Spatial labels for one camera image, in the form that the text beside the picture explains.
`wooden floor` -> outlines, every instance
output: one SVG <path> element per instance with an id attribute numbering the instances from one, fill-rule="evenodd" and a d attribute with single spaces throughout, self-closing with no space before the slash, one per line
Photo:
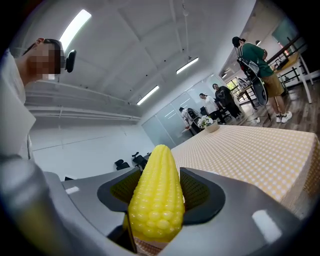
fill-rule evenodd
<path id="1" fill-rule="evenodd" d="M 292 112 L 292 118 L 287 123 L 276 123 L 276 114 L 269 103 L 266 108 L 264 106 L 259 106 L 257 110 L 253 110 L 251 104 L 246 103 L 241 106 L 245 115 L 243 115 L 240 120 L 235 120 L 233 117 L 228 118 L 226 124 L 258 126 L 253 119 L 260 117 L 261 126 L 268 127 L 271 125 L 271 128 L 311 132 L 317 134 L 318 138 L 320 138 L 320 125 L 318 124 L 318 122 L 320 122 L 320 80 L 315 81 L 313 86 L 308 83 L 308 88 L 312 98 L 311 104 L 308 103 L 303 84 L 289 88 L 288 95 L 284 97 L 284 103 L 287 111 Z M 254 104 L 256 106 L 259 105 L 256 100 L 254 100 Z M 271 115 L 271 124 L 268 117 L 261 117 L 267 115 L 266 109 Z"/>

